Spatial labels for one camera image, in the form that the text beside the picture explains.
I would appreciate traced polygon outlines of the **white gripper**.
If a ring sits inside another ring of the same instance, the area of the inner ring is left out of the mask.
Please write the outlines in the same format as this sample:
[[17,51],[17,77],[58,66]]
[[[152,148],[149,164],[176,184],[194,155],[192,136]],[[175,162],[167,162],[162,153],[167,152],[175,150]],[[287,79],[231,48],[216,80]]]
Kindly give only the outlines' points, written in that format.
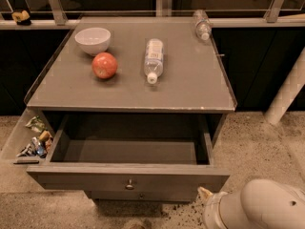
[[234,193],[197,192],[207,229],[305,229],[305,191],[269,179],[254,179]]

